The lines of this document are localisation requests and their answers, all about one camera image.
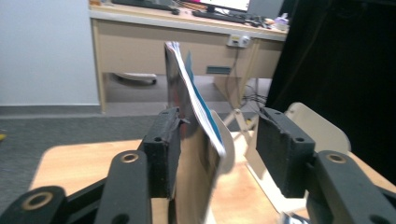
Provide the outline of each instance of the electrical socket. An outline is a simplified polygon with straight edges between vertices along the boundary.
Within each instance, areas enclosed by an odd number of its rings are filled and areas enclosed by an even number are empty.
[[[237,48],[247,48],[250,43],[250,37],[247,35],[230,35],[227,46]]]

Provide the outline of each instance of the wooden table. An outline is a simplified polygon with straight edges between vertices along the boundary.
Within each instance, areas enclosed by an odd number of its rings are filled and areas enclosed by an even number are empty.
[[[165,74],[165,41],[179,42],[183,58],[191,52],[195,75],[208,75],[208,66],[233,66],[237,49],[226,46],[229,36],[247,35],[251,37],[251,43],[248,48],[239,50],[235,73],[229,76],[217,74],[214,81],[232,104],[239,105],[245,84],[251,77],[273,76],[286,39],[286,33],[282,31],[197,18],[186,8],[181,8],[176,16],[169,11],[142,7],[90,6],[90,17],[100,102],[104,111],[106,74]]]
[[[93,143],[50,148],[42,157],[30,189],[58,185],[70,195],[107,175],[114,156],[135,149],[140,140]],[[217,223],[276,223],[279,214],[246,167],[243,137],[235,141],[233,170],[219,178],[211,208]],[[381,187],[396,192],[395,186],[356,157],[358,165]],[[154,223],[166,223],[166,200],[153,201]],[[298,214],[306,216],[306,210]]]

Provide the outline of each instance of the wall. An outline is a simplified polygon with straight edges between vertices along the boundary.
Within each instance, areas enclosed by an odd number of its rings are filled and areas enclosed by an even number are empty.
[[[0,105],[99,105],[88,1],[0,8]]]

